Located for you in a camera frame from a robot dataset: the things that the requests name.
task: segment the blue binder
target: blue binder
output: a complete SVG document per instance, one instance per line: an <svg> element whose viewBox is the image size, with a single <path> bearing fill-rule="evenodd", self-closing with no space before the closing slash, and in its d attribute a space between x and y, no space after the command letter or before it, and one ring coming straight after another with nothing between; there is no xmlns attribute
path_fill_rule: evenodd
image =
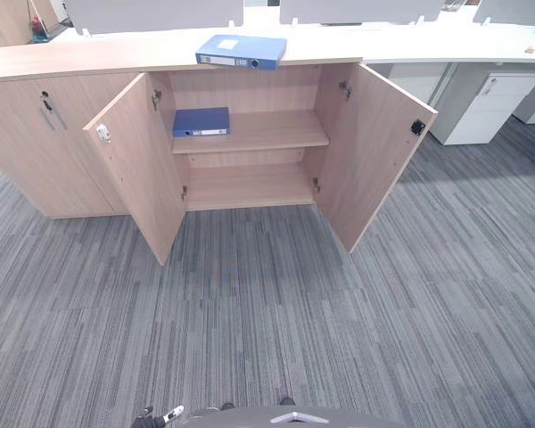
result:
<svg viewBox="0 0 535 428"><path fill-rule="evenodd" d="M177 110L173 136L222 136L230 133L227 107Z"/></svg>
<svg viewBox="0 0 535 428"><path fill-rule="evenodd" d="M199 64L275 70L286 46L284 38L216 35L196 51L196 61Z"/></svg>

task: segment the white countertop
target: white countertop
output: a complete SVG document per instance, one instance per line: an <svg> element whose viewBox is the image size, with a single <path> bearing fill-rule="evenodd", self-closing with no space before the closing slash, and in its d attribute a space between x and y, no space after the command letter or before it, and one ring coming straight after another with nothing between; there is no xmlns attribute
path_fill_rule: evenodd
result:
<svg viewBox="0 0 535 428"><path fill-rule="evenodd" d="M325 52L325 56L329 51L335 51L337 57L362 57L365 63L535 62L535 27L477 24L472 21L476 9L477 6L462 6L457 12L442 11L436 21L418 24L393 25L378 22L360 26L326 27L317 24L282 25L278 20L279 8L248 7L244 9L243 26L215 29L215 32L287 37L289 46L284 61L286 57L311 57L318 48ZM54 42L155 37L178 32L196 34L200 31L172 30L84 37L75 29L68 29ZM528 47L533 48L533 53L525 52Z"/></svg>
<svg viewBox="0 0 535 428"><path fill-rule="evenodd" d="M246 8L244 25L84 37L67 29L44 45L0 48L0 80L208 68L194 52L214 34L286 37L283 65L328 62L535 62L535 27L482 26L475 12L442 12L435 22L326 27L282 25L278 8ZM526 53L528 48L533 53Z"/></svg>

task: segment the door hinge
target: door hinge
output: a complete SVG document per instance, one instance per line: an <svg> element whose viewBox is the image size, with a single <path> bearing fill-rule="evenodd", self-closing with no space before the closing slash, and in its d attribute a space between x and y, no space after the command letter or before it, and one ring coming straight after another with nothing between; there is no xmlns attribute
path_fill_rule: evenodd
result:
<svg viewBox="0 0 535 428"><path fill-rule="evenodd" d="M345 94L345 96L347 97L347 100L349 100L350 98L350 94L353 92L353 88L350 87L348 84L347 84L347 80L343 80L340 84L339 84L339 89L341 89L341 91Z"/></svg>
<svg viewBox="0 0 535 428"><path fill-rule="evenodd" d="M416 119L412 124L412 127L410 127L410 130L413 132L413 134L421 136L422 132L424 131L424 128L426 128L424 122L422 122L420 119Z"/></svg>
<svg viewBox="0 0 535 428"><path fill-rule="evenodd" d="M158 89L154 90L154 94L152 94L152 107L154 107L154 110L157 111L157 107L159 106L159 103L162 99L162 91L159 91Z"/></svg>
<svg viewBox="0 0 535 428"><path fill-rule="evenodd" d="M317 190L317 193L321 193L321 185L319 184L319 178L317 177L313 178L313 187L315 187L315 190Z"/></svg>

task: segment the cabinet door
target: cabinet door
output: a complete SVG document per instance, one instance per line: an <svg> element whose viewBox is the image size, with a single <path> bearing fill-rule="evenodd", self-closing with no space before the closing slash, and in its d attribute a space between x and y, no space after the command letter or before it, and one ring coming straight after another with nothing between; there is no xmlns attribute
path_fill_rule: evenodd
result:
<svg viewBox="0 0 535 428"><path fill-rule="evenodd" d="M535 87L535 73L491 73L444 145L486 144Z"/></svg>
<svg viewBox="0 0 535 428"><path fill-rule="evenodd" d="M84 131L97 148L122 201L157 260L164 265L186 204L172 148L152 96L160 84L139 74ZM162 96L172 96L162 91ZM110 141L97 134L105 125Z"/></svg>
<svg viewBox="0 0 535 428"><path fill-rule="evenodd" d="M42 90L33 80L0 83L0 168L49 217L112 214Z"/></svg>
<svg viewBox="0 0 535 428"><path fill-rule="evenodd" d="M339 83L322 81L322 85L334 87L335 94ZM335 95L343 101L315 200L351 252L437 112L362 64L353 66L346 86L349 97ZM421 135L412 130L417 120L424 124Z"/></svg>
<svg viewBox="0 0 535 428"><path fill-rule="evenodd" d="M91 206L88 211L80 213L82 216L128 214L95 147L83 135L83 127L136 75L137 73L98 74L33 80L35 93L48 93L47 100L62 118L63 124L55 117L51 118L55 126L54 133L67 139L73 159L84 170L83 175L91 177L95 182L97 188L90 189L90 192L101 193L109 203L109 209L104 209L101 205ZM70 214L67 213L64 217L70 217Z"/></svg>

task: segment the white sticker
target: white sticker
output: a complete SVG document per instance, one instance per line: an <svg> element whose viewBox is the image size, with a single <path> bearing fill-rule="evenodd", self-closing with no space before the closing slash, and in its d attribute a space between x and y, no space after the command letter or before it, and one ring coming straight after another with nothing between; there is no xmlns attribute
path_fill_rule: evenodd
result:
<svg viewBox="0 0 535 428"><path fill-rule="evenodd" d="M234 40L233 38L225 38L220 43L218 43L217 47L219 47L220 49L234 49L237 44L237 40Z"/></svg>
<svg viewBox="0 0 535 428"><path fill-rule="evenodd" d="M227 133L227 129L203 129L201 136L222 136Z"/></svg>
<svg viewBox="0 0 535 428"><path fill-rule="evenodd" d="M223 56L200 55L200 61L206 64L235 65L234 58L224 58Z"/></svg>

